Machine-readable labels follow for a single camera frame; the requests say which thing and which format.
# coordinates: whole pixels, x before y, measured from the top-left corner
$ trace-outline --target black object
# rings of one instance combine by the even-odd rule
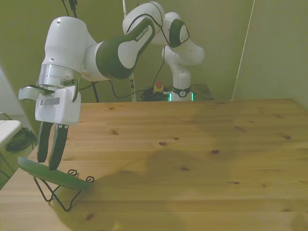
[[[63,5],[64,5],[64,7],[65,7],[65,10],[66,10],[67,16],[69,16],[69,13],[68,13],[68,10],[67,10],[67,7],[66,7],[66,4],[65,4],[64,0],[62,0],[62,3],[63,3]]]
[[[67,173],[68,173],[69,175],[72,175],[72,176],[78,176],[78,174],[79,174],[79,173],[77,173],[77,171],[74,170],[74,169],[70,169]],[[37,187],[38,187],[40,193],[42,194],[44,200],[45,200],[46,202],[50,202],[50,201],[52,201],[53,198],[55,198],[55,199],[57,200],[57,202],[60,204],[60,206],[62,207],[62,209],[63,209],[65,212],[68,212],[68,211],[70,211],[70,210],[72,209],[74,200],[75,200],[75,199],[79,196],[79,194],[81,194],[81,192],[82,192],[82,190],[78,191],[77,194],[76,194],[76,195],[73,197],[73,199],[71,200],[70,205],[69,205],[69,208],[66,208],[66,207],[63,205],[63,203],[60,201],[60,199],[57,197],[57,195],[55,194],[55,192],[61,187],[60,185],[58,185],[58,187],[56,187],[54,190],[52,190],[51,187],[49,186],[49,184],[48,184],[45,180],[42,180],[42,179],[39,178],[39,179],[46,185],[46,187],[48,188],[48,190],[51,192],[51,197],[50,197],[50,199],[47,199],[46,196],[45,196],[45,194],[44,194],[44,192],[43,192],[43,190],[42,190],[42,188],[41,188],[40,185],[39,185],[39,182],[38,182],[37,178],[36,178],[36,177],[33,177],[33,179],[34,179],[34,181],[35,181],[35,183],[36,183],[36,185],[37,185]],[[86,178],[86,181],[89,182],[89,183],[93,183],[93,182],[94,182],[94,177],[88,176],[88,177]]]
[[[49,135],[53,123],[41,122],[38,134],[38,162],[43,163],[47,158]]]
[[[3,175],[5,175],[7,178],[11,178],[8,174],[6,174],[5,172],[3,172],[1,169],[0,169],[0,173],[2,173]]]
[[[76,6],[78,5],[77,0],[68,0],[69,5],[71,6],[71,10],[74,13],[74,17],[77,18],[77,14],[76,14]]]
[[[164,95],[162,92],[153,94],[153,89],[150,88],[141,95],[141,98],[142,102],[168,101],[169,95]]]
[[[131,94],[129,94],[129,95],[126,95],[126,96],[117,96],[116,93],[115,93],[115,89],[114,89],[114,86],[113,86],[111,80],[109,80],[109,83],[111,84],[112,92],[114,93],[114,95],[115,95],[118,99],[126,98],[126,97],[128,97],[128,96],[131,96],[131,95],[133,95],[133,94],[136,94],[137,92],[146,91],[146,90],[137,90],[137,91],[135,91],[135,92],[133,92],[133,93],[131,93]]]
[[[50,170],[56,170],[61,162],[62,154],[66,144],[67,133],[68,125],[56,124],[53,135],[51,155],[49,158]]]
[[[88,85],[88,86],[86,86],[86,87],[84,87],[84,88],[80,88],[79,90],[88,89],[88,88],[92,87],[93,84],[97,84],[97,83],[98,83],[98,81],[97,81],[97,82],[93,82],[93,83],[91,83],[90,85]]]
[[[99,103],[100,100],[99,100],[99,98],[98,98],[98,94],[97,94],[95,82],[92,82],[92,86],[93,86],[93,91],[94,91],[94,95],[95,95],[96,102]]]

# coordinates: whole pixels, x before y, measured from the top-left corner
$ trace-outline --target black cable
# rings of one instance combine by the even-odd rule
[[[143,102],[168,101],[168,97],[169,95],[165,95],[162,92],[156,92],[153,94],[152,88],[148,89],[141,95]]]
[[[97,94],[97,90],[96,90],[95,84],[96,84],[96,82],[92,82],[92,86],[93,86],[93,91],[94,91],[95,99],[96,99],[96,102],[99,103],[100,100],[99,100],[99,98],[98,98],[98,94]]]
[[[77,18],[76,14],[76,6],[77,6],[77,0],[68,0],[69,5],[71,6],[71,10],[73,11],[74,17]]]
[[[0,170],[0,172],[3,174],[3,175],[5,175],[7,178],[11,178],[8,174],[6,174],[5,172],[3,172],[2,170]]]
[[[163,66],[164,66],[164,64],[165,64],[165,48],[166,48],[166,47],[164,47],[163,63],[162,63],[162,65],[161,65],[159,71],[157,72],[157,74],[156,74],[156,76],[155,76],[155,79],[154,79],[154,81],[153,81],[153,94],[154,94],[154,85],[155,85],[155,81],[156,81],[156,79],[157,79],[158,74],[160,73],[160,71],[162,70],[162,68],[163,68]]]
[[[114,86],[113,86],[113,84],[112,84],[112,82],[111,82],[110,80],[109,80],[109,83],[111,84],[112,92],[114,93],[114,95],[115,95],[118,99],[126,98],[126,97],[128,97],[128,96],[131,96],[131,95],[133,95],[133,94],[136,94],[137,92],[146,91],[146,90],[137,90],[137,91],[135,91],[135,92],[133,92],[133,93],[131,93],[131,94],[129,94],[129,95],[126,95],[126,96],[117,96],[116,93],[115,93]]]
[[[92,87],[92,85],[93,85],[93,83],[91,83],[90,85],[86,86],[85,88],[80,88],[79,91],[88,89],[88,88]]]
[[[66,4],[65,4],[64,0],[62,0],[62,2],[63,2],[63,5],[64,5],[64,7],[65,7],[65,10],[66,10],[67,16],[69,16],[69,13],[68,13],[68,10],[67,10],[67,7],[66,7]]]

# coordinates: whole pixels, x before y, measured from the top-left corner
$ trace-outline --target wooden table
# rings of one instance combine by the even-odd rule
[[[308,112],[291,100],[84,104],[70,168],[96,181],[67,213],[19,169],[0,230],[308,230]]]

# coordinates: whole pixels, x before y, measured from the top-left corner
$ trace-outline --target wood knot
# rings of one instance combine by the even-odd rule
[[[228,182],[229,184],[240,184],[238,181]]]
[[[246,129],[240,126],[234,126],[236,130],[241,131],[241,132],[246,132]]]
[[[89,215],[87,215],[86,220],[91,220],[94,217],[94,214],[91,213]]]
[[[187,167],[181,167],[181,170],[182,170],[182,171],[189,171],[189,168],[187,168]]]
[[[290,140],[290,139],[291,139],[291,136],[284,136],[284,138],[285,138],[286,140]]]
[[[283,119],[284,117],[282,115],[275,115],[276,118],[279,118],[279,119]]]
[[[112,132],[113,135],[116,135],[116,136],[119,135],[119,133],[115,129],[113,129],[111,132]]]

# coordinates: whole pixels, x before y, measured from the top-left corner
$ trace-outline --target table surface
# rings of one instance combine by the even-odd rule
[[[93,187],[66,213],[19,169],[0,230],[307,231],[307,166],[308,112],[292,100],[83,104],[59,169]]]
[[[0,147],[10,140],[22,125],[17,120],[0,120]]]

